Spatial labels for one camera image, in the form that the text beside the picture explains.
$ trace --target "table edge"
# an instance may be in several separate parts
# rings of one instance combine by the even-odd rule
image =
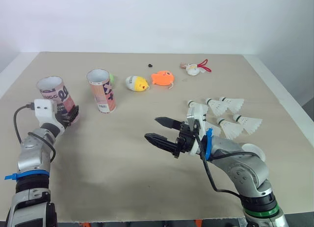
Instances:
[[[256,55],[244,54],[243,57],[252,66],[268,88],[274,93],[279,103],[284,107],[287,113],[300,128],[303,135],[314,147],[313,120]]]
[[[21,52],[0,73],[0,99],[39,53],[40,52]],[[284,107],[300,128],[303,135],[314,147],[314,122],[312,119],[256,55],[244,54],[243,57],[260,76],[267,87],[274,93],[279,103]]]

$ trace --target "green object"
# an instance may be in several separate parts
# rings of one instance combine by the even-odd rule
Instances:
[[[247,209],[244,209],[245,212],[251,216],[254,216],[254,217],[258,217],[258,218],[264,218],[264,217],[268,217],[268,216],[272,216],[274,214],[276,214],[278,211],[279,211],[279,206],[278,204],[271,210],[269,211],[264,211],[264,212],[255,212],[255,211],[250,211],[250,210],[247,210]]]
[[[109,74],[109,78],[110,78],[111,85],[113,85],[113,82],[114,82],[114,76],[113,76],[112,74]]]

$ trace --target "pink cylinder can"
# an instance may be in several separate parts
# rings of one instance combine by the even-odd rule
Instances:
[[[44,98],[57,102],[58,113],[67,115],[75,107],[68,89],[59,76],[43,78],[37,82],[36,86]]]
[[[112,84],[109,72],[103,69],[94,69],[86,75],[94,94],[98,110],[102,113],[111,113],[116,109]]]

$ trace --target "beige table surface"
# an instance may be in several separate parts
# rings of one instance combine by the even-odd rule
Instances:
[[[187,75],[180,62],[200,63],[208,58],[212,73]],[[115,75],[117,109],[97,110],[86,73],[103,68]],[[145,92],[125,86],[131,75],[170,70],[174,87],[151,85]],[[36,82],[61,76],[80,120],[59,138],[51,165],[50,189],[60,222],[166,220],[243,216],[240,201],[212,190],[199,157],[179,159],[144,139],[155,132],[174,141],[178,132],[162,127],[155,117],[185,120],[186,101],[205,98],[245,98],[241,114],[262,118],[252,135],[235,141],[254,143],[266,154],[269,179],[286,213],[313,211],[314,150],[276,97],[241,55],[40,53],[0,100],[0,177],[16,172],[19,144],[14,111],[41,98]],[[230,113],[223,115],[231,120]],[[215,118],[208,114],[208,121]],[[18,117],[22,137],[38,126],[34,112]],[[210,164],[216,185],[235,190],[228,177]],[[15,181],[0,179],[0,219],[4,220],[15,192]]]

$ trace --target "yellow chick toy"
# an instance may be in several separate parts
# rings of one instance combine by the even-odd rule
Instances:
[[[130,76],[126,79],[126,85],[133,91],[145,91],[149,89],[149,85],[145,78],[141,76]]]

